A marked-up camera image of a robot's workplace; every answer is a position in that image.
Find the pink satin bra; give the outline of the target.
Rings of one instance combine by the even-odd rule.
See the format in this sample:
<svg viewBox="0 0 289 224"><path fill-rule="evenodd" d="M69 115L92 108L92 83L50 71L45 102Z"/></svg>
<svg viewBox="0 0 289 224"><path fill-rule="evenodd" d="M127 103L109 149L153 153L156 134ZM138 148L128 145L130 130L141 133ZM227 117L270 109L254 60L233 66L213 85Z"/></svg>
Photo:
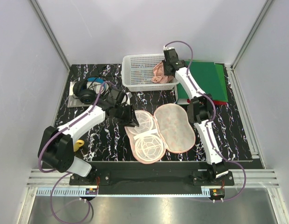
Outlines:
<svg viewBox="0 0 289 224"><path fill-rule="evenodd" d="M153 78L151 81L156 84L166 84L172 81L172 76L166 76L164 72L164 65L163 62L158 63L153 68Z"/></svg>

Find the floral pink laundry bag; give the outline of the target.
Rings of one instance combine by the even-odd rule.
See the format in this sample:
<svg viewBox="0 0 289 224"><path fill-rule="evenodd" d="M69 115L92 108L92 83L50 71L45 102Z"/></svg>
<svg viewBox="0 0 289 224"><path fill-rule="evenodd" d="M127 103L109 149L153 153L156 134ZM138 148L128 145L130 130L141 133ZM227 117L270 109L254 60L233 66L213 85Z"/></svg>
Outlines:
<svg viewBox="0 0 289 224"><path fill-rule="evenodd" d="M134 158L142 164L159 161L169 151L180 154L189 151L196 135L184 108L177 104L159 106L151 114L135 111L139 126L126 127Z"/></svg>

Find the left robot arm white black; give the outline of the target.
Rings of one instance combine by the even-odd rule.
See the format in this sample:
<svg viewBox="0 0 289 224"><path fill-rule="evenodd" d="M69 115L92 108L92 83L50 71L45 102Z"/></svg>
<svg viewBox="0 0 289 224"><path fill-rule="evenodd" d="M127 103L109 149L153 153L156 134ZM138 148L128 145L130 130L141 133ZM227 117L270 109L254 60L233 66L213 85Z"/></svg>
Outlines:
<svg viewBox="0 0 289 224"><path fill-rule="evenodd" d="M48 126L44 130L38 151L39 170L46 172L41 166L45 163L51 167L51 172L75 174L83 183L92 184L96 180L96 169L75 156L74 146L85 133L107 118L116 118L127 127L139 125L127 93L113 89L106 99L96 96L94 103L78 117L62 126Z"/></svg>

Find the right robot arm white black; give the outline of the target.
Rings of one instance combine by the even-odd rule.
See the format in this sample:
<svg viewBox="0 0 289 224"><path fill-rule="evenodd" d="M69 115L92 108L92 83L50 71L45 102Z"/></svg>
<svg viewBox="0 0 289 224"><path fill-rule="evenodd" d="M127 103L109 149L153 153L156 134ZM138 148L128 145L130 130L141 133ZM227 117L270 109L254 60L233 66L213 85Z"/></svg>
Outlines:
<svg viewBox="0 0 289 224"><path fill-rule="evenodd" d="M206 94L197 84L184 60L180 60L175 48L164 47L164 74L173 76L183 86L189 97L188 120L197 129L208 164L205 177L212 185L223 181L228 174L223 156L213 133L213 120L216 116L215 105L210 94Z"/></svg>

